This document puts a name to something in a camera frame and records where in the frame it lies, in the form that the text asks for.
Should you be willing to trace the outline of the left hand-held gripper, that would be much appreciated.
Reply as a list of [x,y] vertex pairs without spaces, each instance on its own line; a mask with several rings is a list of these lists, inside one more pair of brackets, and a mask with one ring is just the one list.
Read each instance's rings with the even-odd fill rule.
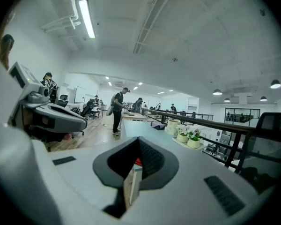
[[37,120],[32,127],[53,133],[74,133],[83,131],[88,122],[82,116],[50,102],[49,88],[45,87],[31,71],[16,62],[9,70],[11,77],[22,89],[11,121],[18,128],[24,128],[23,110],[26,108]]

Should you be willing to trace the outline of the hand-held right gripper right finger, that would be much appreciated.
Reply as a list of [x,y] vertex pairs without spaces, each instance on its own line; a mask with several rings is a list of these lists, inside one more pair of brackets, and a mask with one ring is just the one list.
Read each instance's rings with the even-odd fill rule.
[[179,161],[170,151],[138,137],[142,166],[140,190],[155,190],[166,186],[177,174]]

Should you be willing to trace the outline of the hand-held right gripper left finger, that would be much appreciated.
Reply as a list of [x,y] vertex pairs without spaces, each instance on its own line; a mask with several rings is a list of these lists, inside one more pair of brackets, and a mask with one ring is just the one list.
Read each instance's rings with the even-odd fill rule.
[[122,188],[138,155],[138,137],[132,137],[98,155],[93,161],[93,171],[105,186]]

